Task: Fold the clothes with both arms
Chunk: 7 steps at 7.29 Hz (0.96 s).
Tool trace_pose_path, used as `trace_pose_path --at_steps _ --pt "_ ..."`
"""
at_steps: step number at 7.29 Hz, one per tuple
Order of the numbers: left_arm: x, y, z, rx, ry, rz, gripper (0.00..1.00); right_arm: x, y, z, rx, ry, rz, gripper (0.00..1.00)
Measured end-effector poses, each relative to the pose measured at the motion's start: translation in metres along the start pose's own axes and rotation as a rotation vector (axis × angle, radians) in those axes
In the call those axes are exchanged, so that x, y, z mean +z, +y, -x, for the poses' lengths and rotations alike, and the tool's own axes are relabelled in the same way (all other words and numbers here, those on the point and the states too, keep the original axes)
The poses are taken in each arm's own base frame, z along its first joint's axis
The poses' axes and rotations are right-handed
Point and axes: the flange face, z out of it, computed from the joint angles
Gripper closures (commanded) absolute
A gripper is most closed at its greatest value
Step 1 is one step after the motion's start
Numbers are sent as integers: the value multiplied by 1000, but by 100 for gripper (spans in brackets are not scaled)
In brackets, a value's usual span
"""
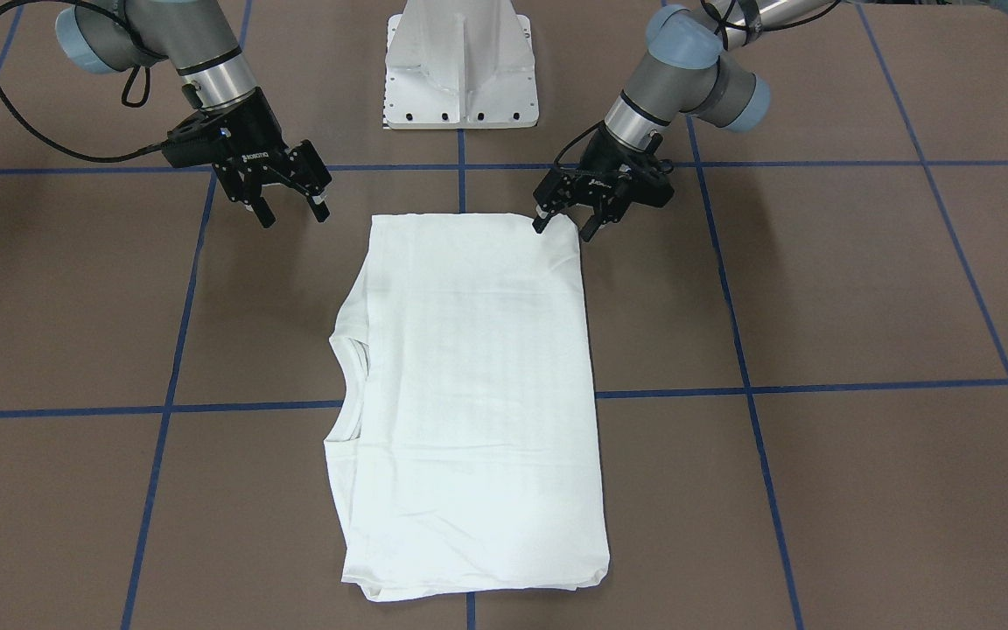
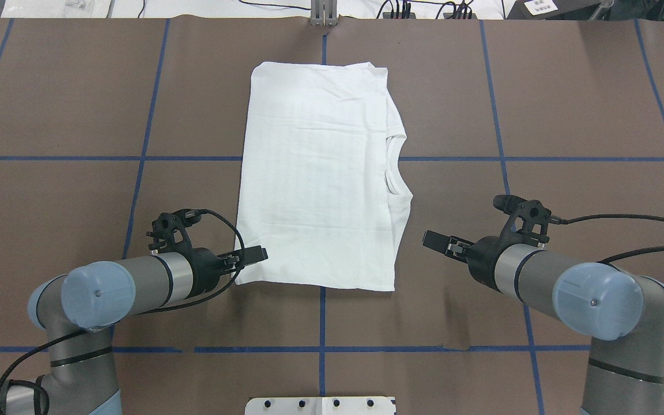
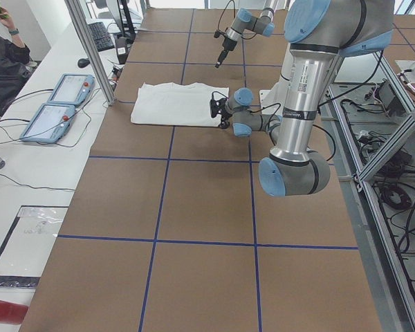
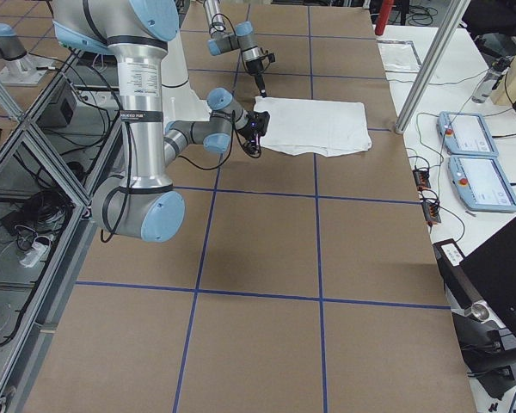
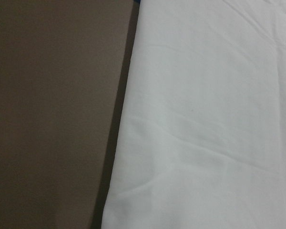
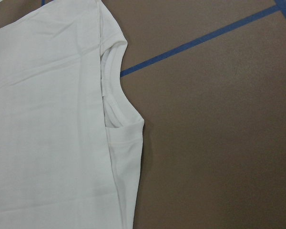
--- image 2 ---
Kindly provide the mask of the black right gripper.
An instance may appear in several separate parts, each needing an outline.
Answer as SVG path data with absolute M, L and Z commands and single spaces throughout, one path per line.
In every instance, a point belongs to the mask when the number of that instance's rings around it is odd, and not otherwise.
M 498 258 L 508 245 L 497 236 L 486 236 L 477 242 L 435 231 L 427 231 L 422 237 L 422 246 L 435 252 L 448 253 L 458 262 L 468 266 L 472 278 L 491 289 L 497 289 L 495 268 Z

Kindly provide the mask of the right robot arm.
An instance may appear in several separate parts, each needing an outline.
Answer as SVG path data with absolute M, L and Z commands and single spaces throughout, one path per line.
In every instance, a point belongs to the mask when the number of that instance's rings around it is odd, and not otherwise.
M 592 339 L 580 413 L 664 414 L 664 283 L 514 235 L 472 243 L 426 231 L 422 244 Z

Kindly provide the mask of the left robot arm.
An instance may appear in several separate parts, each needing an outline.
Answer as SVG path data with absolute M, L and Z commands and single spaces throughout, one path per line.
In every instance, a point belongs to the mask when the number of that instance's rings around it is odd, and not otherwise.
M 205 248 L 154 252 L 79 266 L 37 287 L 27 304 L 47 342 L 21 355 L 0 376 L 0 414 L 121 414 L 109 329 L 122 320 L 200 304 L 268 258 L 252 246 L 223 255 Z

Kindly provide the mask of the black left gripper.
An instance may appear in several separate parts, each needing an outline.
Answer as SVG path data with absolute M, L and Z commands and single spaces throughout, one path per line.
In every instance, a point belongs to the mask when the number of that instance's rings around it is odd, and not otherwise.
M 188 299 L 210 292 L 224 275 L 236 273 L 245 266 L 260 263 L 269 258 L 265 247 L 251 246 L 216 255 L 206 248 L 193 248 L 188 262 L 193 273 L 193 285 Z

